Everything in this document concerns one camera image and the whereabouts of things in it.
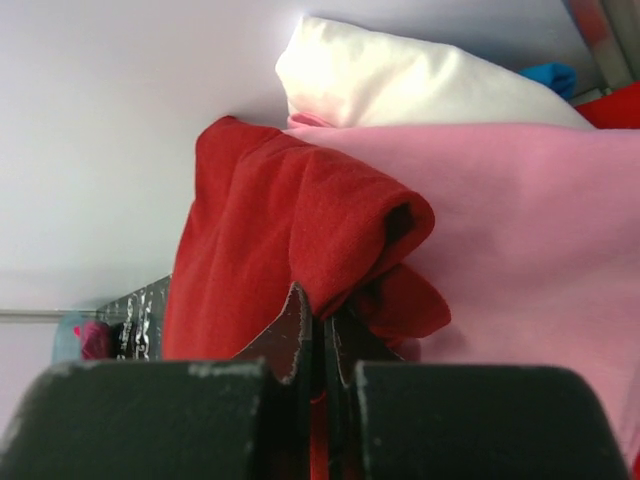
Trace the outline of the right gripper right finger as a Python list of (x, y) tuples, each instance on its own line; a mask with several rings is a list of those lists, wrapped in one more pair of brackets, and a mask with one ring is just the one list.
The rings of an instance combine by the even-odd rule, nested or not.
[(626, 479), (589, 385), (548, 366), (406, 362), (349, 314), (324, 326), (333, 479)]

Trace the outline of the dark red t shirt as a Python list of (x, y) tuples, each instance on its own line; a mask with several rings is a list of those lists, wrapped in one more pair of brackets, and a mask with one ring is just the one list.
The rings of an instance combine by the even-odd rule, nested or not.
[(393, 345), (450, 322), (405, 265), (429, 203), (384, 173), (224, 117), (195, 147), (195, 198), (162, 334), (178, 479), (382, 479), (416, 462), (384, 380), (424, 370)]

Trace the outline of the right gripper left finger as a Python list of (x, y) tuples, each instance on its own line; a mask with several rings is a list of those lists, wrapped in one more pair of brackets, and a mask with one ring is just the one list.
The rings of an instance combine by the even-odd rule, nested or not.
[(312, 322), (298, 284), (228, 361), (62, 363), (1, 439), (5, 479), (306, 479)]

